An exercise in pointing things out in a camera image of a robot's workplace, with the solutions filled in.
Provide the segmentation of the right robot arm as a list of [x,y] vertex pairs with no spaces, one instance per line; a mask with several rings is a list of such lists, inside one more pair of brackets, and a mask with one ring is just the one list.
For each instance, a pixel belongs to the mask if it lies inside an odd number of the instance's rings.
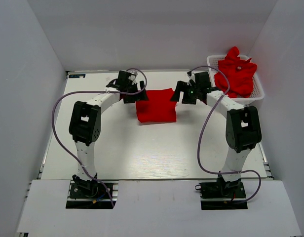
[[243,166],[255,146],[261,142],[262,133],[258,110],[244,106],[229,98],[225,92],[212,87],[208,72],[187,73],[189,81],[178,81],[171,101],[194,105],[198,100],[219,112],[226,119],[228,153],[221,171],[217,172],[217,186],[223,195],[239,188]]

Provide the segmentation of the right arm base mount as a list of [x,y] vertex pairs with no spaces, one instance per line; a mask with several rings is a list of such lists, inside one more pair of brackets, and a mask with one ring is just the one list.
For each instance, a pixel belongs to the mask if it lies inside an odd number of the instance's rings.
[[201,210],[246,210],[248,209],[244,185],[222,190],[216,182],[202,182],[195,185],[200,193]]

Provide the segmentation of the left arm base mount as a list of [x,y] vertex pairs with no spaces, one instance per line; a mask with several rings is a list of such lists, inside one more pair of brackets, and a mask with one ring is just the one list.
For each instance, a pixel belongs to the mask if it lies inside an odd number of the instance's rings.
[[69,185],[66,209],[113,209],[118,195],[117,182],[82,180],[73,175]]

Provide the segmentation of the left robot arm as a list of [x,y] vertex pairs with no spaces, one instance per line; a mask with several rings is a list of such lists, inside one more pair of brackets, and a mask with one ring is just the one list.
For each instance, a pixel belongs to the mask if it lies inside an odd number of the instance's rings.
[[69,133],[75,142],[79,160],[76,176],[91,181],[97,178],[95,168],[95,142],[101,133],[101,116],[113,104],[123,101],[125,104],[147,101],[146,80],[136,82],[137,69],[119,71],[116,79],[106,85],[106,90],[98,92],[86,102],[74,104]]

